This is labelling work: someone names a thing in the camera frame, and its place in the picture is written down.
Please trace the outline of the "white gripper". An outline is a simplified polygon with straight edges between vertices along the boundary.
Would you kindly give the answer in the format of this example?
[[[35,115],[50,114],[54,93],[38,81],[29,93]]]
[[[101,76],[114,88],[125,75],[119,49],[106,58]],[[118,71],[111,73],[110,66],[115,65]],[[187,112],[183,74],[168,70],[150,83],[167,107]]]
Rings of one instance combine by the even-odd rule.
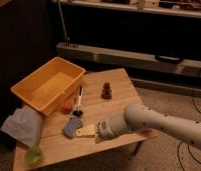
[[[98,126],[90,124],[76,130],[77,137],[94,137],[97,133],[101,139],[114,139],[130,131],[123,115],[115,115],[98,123]]]

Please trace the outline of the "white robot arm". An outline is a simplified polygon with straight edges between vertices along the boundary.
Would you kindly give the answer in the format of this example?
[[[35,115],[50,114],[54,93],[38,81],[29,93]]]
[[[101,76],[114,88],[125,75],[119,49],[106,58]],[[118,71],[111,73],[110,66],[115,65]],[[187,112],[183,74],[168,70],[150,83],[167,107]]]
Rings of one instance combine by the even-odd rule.
[[[144,129],[159,130],[201,150],[201,122],[162,114],[138,103],[127,105],[121,114],[77,129],[76,136],[95,137],[101,142]]]

